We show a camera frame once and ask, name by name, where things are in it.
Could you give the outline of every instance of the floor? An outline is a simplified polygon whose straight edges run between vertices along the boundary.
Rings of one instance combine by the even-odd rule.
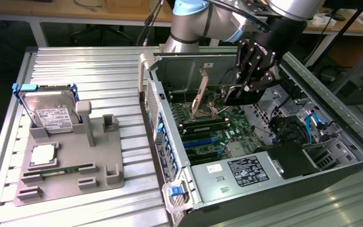
[[[77,43],[73,44],[73,40],[71,39],[69,34],[72,32],[85,29],[85,25],[44,23],[43,27],[51,46],[99,46],[99,31],[79,36]],[[142,27],[139,26],[127,26],[124,28],[124,33],[128,34],[135,40],[139,36],[140,31]],[[164,43],[168,35],[170,28],[155,28],[155,31],[151,32],[148,45],[154,46],[159,43]],[[317,40],[317,35],[303,34],[300,42],[298,42],[291,49],[291,52],[298,57],[298,59],[303,59],[304,56],[310,53]],[[119,39],[118,36],[111,33],[107,34],[104,41],[105,46],[128,45],[127,40]],[[200,45],[208,45],[208,43],[208,39],[200,39]],[[3,127],[9,99],[12,96],[12,83],[16,81],[27,46],[36,46],[33,34],[28,24],[25,22],[0,21],[0,130]],[[331,61],[329,59],[326,59],[325,61],[326,62],[323,62],[322,65],[331,64]]]

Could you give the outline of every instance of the power supply label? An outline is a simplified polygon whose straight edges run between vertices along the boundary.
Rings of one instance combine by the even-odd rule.
[[[270,179],[256,156],[230,161],[227,164],[240,187]]]
[[[36,110],[36,112],[47,130],[72,128],[67,108]]]

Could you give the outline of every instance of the office chair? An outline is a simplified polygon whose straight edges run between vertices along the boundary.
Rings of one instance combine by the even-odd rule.
[[[91,32],[95,32],[96,30],[100,31],[100,46],[104,46],[104,34],[105,32],[111,32],[113,34],[116,34],[119,37],[124,38],[128,40],[130,46],[134,46],[134,38],[130,37],[123,31],[124,31],[124,26],[120,26],[119,30],[112,29],[111,25],[87,25],[87,29],[79,32],[73,32],[71,34],[71,41],[73,44],[79,43],[77,40],[77,36],[80,36],[81,34],[87,34]]]

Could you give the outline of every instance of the hard drive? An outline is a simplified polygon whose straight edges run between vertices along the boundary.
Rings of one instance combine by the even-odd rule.
[[[73,131],[72,125],[80,123],[80,117],[75,112],[77,101],[75,85],[23,84],[17,97],[32,119],[33,127],[44,127],[48,133]]]

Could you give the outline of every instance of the aluminum workbench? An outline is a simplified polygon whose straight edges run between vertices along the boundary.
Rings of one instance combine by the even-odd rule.
[[[235,48],[204,48],[230,52]],[[126,186],[15,207],[29,118],[11,99],[0,134],[0,226],[168,226],[138,101],[138,58],[158,47],[40,48],[24,56],[17,83],[76,83],[91,117],[120,121]],[[325,191],[216,226],[363,226],[363,171]]]

